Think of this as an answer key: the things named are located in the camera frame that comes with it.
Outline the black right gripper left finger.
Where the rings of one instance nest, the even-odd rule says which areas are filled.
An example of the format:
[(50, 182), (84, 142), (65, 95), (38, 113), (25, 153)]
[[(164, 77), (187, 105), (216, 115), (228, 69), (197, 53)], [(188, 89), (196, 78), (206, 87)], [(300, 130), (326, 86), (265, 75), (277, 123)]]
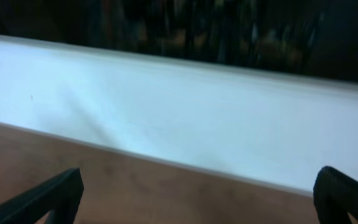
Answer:
[(72, 224), (80, 205), (84, 185), (79, 168), (70, 168), (40, 185), (0, 204), (0, 224)]

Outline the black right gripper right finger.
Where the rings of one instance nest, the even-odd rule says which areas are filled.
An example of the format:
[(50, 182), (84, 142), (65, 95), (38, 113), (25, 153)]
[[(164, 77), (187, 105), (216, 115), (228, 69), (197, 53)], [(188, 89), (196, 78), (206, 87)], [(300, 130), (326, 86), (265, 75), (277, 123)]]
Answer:
[(351, 224), (358, 221), (358, 181), (325, 166), (313, 187), (313, 202), (320, 224)]

